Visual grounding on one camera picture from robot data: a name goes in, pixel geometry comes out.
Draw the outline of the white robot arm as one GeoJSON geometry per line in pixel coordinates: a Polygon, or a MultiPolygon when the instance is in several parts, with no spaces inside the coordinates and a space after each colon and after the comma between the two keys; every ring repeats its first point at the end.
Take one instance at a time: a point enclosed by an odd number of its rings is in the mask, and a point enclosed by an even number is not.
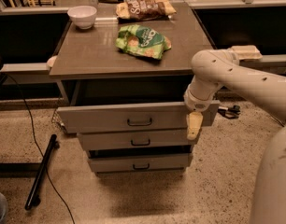
{"type": "Polygon", "coordinates": [[[205,111],[213,95],[226,87],[285,124],[262,157],[250,224],[286,224],[286,77],[243,67],[239,60],[230,49],[197,52],[192,58],[193,80],[184,93],[184,103],[191,111],[205,111]]]}

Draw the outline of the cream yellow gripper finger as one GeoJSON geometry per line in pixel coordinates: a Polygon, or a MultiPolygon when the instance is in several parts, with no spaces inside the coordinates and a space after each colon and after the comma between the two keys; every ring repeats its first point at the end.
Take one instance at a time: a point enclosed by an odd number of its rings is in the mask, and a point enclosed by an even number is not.
{"type": "Polygon", "coordinates": [[[194,140],[201,130],[203,115],[200,112],[191,112],[186,117],[187,139],[194,140]]]}

